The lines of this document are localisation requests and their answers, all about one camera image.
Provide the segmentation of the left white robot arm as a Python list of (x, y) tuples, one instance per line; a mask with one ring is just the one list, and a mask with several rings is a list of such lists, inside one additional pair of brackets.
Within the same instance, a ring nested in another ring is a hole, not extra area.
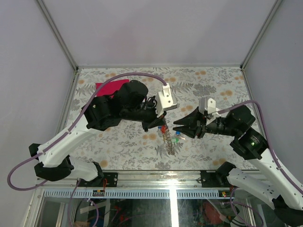
[(81, 161), (71, 153), (83, 142), (122, 120), (141, 122), (144, 131), (164, 124), (166, 108), (173, 104), (169, 84), (157, 95), (148, 97), (148, 88), (140, 81), (131, 80), (111, 94), (95, 96), (82, 107), (78, 118), (44, 144), (29, 146), (31, 157), (38, 160), (34, 170), (46, 181), (67, 177), (79, 178), (92, 186), (104, 180), (97, 162)]

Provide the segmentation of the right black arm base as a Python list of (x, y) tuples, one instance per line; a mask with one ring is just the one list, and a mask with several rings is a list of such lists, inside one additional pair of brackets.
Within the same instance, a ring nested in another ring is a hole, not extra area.
[(236, 166), (230, 162), (224, 162), (214, 172), (206, 170), (200, 170), (200, 177), (197, 178), (197, 182), (201, 184), (203, 188), (223, 188), (231, 187), (231, 184), (227, 180), (229, 172), (236, 168)]

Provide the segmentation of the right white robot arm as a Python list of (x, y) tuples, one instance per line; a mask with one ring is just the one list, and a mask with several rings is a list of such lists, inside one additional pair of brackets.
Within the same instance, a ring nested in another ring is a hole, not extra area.
[(303, 224), (303, 186), (273, 157), (269, 142), (252, 128), (254, 121), (255, 117), (245, 105), (214, 120), (207, 111), (195, 109), (176, 120), (173, 130), (192, 139), (201, 139), (205, 134), (233, 137), (230, 143), (233, 151), (253, 164), (270, 183), (249, 176), (227, 161), (216, 170), (216, 182), (223, 187), (230, 184), (247, 191), (266, 203), (285, 224), (299, 227)]

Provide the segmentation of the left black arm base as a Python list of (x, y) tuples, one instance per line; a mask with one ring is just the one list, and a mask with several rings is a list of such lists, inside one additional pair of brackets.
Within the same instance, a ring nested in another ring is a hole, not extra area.
[(103, 176), (98, 176), (94, 187), (116, 188), (118, 183), (118, 173), (105, 172)]

